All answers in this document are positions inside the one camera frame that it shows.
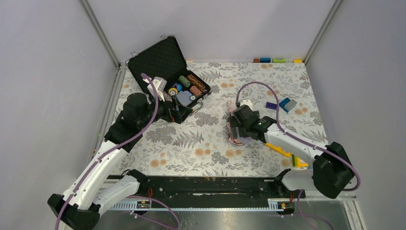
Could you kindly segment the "lilac umbrella zip case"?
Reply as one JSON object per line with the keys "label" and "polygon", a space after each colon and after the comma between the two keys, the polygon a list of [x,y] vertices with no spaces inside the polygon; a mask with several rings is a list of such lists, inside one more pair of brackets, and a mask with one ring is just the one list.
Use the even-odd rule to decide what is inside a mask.
{"label": "lilac umbrella zip case", "polygon": [[239,142],[241,142],[244,145],[252,145],[254,143],[261,143],[264,144],[263,140],[261,140],[259,137],[254,136],[254,137],[238,137]]}

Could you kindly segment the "pink folding umbrella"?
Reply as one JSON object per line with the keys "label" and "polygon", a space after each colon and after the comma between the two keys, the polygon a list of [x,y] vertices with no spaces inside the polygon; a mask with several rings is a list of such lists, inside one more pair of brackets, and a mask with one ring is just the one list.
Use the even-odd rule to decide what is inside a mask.
{"label": "pink folding umbrella", "polygon": [[233,104],[232,101],[228,101],[227,104],[227,118],[226,118],[226,125],[228,128],[228,141],[230,141],[232,144],[236,146],[243,146],[245,144],[249,144],[251,142],[251,139],[248,138],[242,138],[243,142],[240,141],[240,136],[238,132],[238,122],[236,117],[234,116],[234,110],[236,109],[235,105]]}

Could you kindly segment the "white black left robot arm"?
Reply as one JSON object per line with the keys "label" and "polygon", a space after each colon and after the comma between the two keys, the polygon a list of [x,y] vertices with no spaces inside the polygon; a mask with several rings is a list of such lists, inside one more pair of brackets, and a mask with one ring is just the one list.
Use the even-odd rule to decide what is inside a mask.
{"label": "white black left robot arm", "polygon": [[149,195],[149,177],[138,170],[130,170],[107,189],[101,191],[100,187],[112,167],[132,150],[152,123],[162,119],[180,124],[191,113],[192,109],[174,96],[168,101],[155,97],[149,102],[143,93],[129,95],[105,141],[78,179],[62,194],[52,194],[48,199],[57,217],[55,229],[64,223],[74,230],[91,230],[104,212],[124,198],[137,193]]}

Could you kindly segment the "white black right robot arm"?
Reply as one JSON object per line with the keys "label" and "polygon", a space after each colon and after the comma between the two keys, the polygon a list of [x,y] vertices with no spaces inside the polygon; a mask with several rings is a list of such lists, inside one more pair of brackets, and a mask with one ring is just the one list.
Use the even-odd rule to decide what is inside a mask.
{"label": "white black right robot arm", "polygon": [[311,166],[313,174],[303,179],[302,183],[296,179],[289,182],[288,175],[282,176],[282,183],[290,190],[314,188],[324,196],[335,199],[356,175],[345,149],[339,143],[332,142],[320,147],[309,139],[289,133],[277,120],[260,117],[258,111],[252,111],[247,105],[232,111],[229,120],[230,128],[236,132],[240,142],[252,139],[271,144]]}

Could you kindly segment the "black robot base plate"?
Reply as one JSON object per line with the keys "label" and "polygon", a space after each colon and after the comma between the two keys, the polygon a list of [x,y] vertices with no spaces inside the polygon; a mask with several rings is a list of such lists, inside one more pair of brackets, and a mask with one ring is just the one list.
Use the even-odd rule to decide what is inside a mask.
{"label": "black robot base plate", "polygon": [[134,193],[170,208],[267,208],[269,199],[290,202],[299,194],[274,177],[179,176],[148,176]]}

